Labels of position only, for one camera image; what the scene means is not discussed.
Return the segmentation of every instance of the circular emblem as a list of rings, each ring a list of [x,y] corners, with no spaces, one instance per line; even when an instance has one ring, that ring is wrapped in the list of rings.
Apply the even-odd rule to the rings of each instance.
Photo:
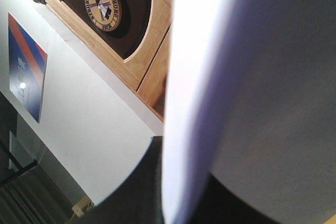
[[[122,15],[120,0],[85,0],[85,7],[97,28],[113,31],[119,26]]]

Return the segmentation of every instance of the poster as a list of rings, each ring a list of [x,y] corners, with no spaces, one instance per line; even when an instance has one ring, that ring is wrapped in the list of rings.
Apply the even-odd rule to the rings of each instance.
[[[47,54],[8,14],[10,90],[39,122]]]

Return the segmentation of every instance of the red stripe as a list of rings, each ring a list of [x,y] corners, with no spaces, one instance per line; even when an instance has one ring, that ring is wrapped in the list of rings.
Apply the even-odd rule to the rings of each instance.
[[[44,52],[43,49],[40,48],[40,46],[38,45],[38,43],[36,43],[36,47],[37,47],[37,49],[39,50],[39,52],[40,52],[40,54],[41,54],[41,56],[42,56],[44,62],[46,62],[46,59],[47,59],[47,54],[46,54],[46,52]]]
[[[14,19],[14,17],[11,14],[8,14],[8,25],[9,28],[11,29],[16,42],[19,45],[19,48],[21,49],[24,57],[26,58],[30,69],[32,70],[37,83],[39,84],[40,87],[42,87],[42,83],[43,83],[43,73],[41,72],[35,57],[33,55],[33,53],[31,52],[30,47],[28,46],[27,41],[25,40],[18,23],[16,22],[16,20]]]

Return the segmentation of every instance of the wooden cabinet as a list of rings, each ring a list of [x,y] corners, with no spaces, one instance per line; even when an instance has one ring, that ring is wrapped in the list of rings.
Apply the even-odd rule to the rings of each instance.
[[[169,59],[172,0],[151,0],[149,22],[144,36],[139,46],[125,59],[118,55],[116,50],[104,41],[90,24],[80,18],[65,1],[46,0],[46,3],[91,51],[162,120],[162,101],[164,100]]]

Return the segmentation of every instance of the metal railing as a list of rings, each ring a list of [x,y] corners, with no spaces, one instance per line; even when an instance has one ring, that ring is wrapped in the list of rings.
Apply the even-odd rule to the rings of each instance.
[[[13,162],[13,164],[18,169],[18,171],[16,171],[14,174],[0,181],[0,188],[37,165],[37,161],[34,159],[33,162],[31,162],[30,164],[22,166],[19,163],[19,161],[14,157],[14,155],[9,151],[7,146],[2,142],[1,138],[0,138],[0,149],[3,150],[3,152],[8,156],[8,158]]]

